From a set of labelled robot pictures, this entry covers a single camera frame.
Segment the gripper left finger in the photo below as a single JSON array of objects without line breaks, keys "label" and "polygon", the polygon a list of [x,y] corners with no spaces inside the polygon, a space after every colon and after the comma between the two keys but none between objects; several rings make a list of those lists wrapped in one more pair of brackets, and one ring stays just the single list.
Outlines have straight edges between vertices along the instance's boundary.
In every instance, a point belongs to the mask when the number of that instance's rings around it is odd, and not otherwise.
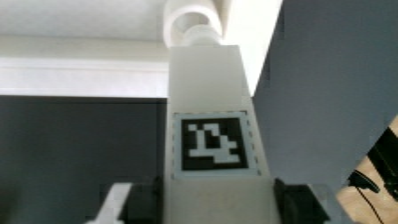
[{"label": "gripper left finger", "polygon": [[160,176],[103,184],[99,206],[87,224],[161,224],[161,196]]}]

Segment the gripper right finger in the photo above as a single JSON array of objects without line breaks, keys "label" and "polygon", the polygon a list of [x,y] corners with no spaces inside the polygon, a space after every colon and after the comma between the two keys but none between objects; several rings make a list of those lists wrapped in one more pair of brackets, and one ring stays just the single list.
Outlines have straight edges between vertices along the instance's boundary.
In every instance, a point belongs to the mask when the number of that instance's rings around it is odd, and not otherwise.
[{"label": "gripper right finger", "polygon": [[320,184],[288,184],[273,181],[280,224],[332,224],[328,189]]}]

